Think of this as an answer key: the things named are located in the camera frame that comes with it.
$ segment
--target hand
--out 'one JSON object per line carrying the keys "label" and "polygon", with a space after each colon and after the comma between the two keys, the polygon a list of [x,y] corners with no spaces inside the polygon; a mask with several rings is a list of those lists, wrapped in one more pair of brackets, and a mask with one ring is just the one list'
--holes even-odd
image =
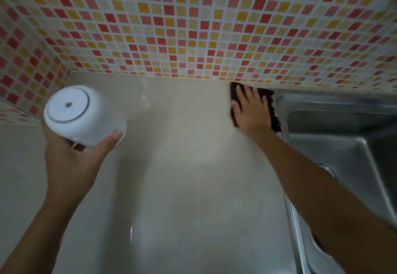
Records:
{"label": "hand", "polygon": [[97,178],[99,168],[123,133],[114,131],[97,147],[83,153],[85,146],[62,138],[42,123],[47,148],[44,154],[47,167],[48,188],[45,203],[75,206],[82,201]]}
{"label": "hand", "polygon": [[251,91],[249,86],[244,87],[246,97],[243,91],[241,91],[240,86],[237,86],[236,90],[243,109],[240,109],[237,101],[231,101],[237,125],[247,136],[256,140],[264,130],[271,129],[271,119],[266,96],[263,96],[261,100],[258,89],[254,88]]}

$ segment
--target person's left hand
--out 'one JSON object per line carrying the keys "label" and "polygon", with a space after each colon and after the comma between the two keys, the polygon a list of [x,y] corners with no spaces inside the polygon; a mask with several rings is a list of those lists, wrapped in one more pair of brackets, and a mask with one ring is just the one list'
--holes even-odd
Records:
{"label": "person's left hand", "polygon": [[97,147],[84,153],[85,146],[67,140],[42,123],[47,148],[44,154],[48,188],[45,202],[76,206],[82,201],[97,178],[99,168],[123,133],[114,131]]}

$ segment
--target mosaic tile wall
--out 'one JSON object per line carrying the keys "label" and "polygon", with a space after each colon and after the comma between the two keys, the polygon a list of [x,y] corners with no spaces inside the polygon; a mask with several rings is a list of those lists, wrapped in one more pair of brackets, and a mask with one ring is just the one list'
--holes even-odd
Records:
{"label": "mosaic tile wall", "polygon": [[391,0],[8,0],[71,71],[397,90]]}
{"label": "mosaic tile wall", "polygon": [[0,123],[37,123],[70,72],[16,10],[0,0]]}

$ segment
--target sink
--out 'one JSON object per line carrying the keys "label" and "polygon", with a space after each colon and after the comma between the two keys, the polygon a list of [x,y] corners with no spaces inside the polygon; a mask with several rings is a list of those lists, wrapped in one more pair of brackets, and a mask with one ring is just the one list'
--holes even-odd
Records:
{"label": "sink", "polygon": [[[397,231],[397,99],[279,94],[282,138]],[[290,203],[298,272],[345,273]]]}

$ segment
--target person's left arm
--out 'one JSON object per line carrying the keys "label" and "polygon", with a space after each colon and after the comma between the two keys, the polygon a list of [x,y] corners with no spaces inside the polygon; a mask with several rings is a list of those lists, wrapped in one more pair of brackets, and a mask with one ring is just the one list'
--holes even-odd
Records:
{"label": "person's left arm", "polygon": [[93,151],[55,134],[43,123],[47,140],[47,195],[18,245],[0,269],[0,274],[50,274],[62,236],[77,206],[94,185],[102,161],[122,132],[114,131]]}

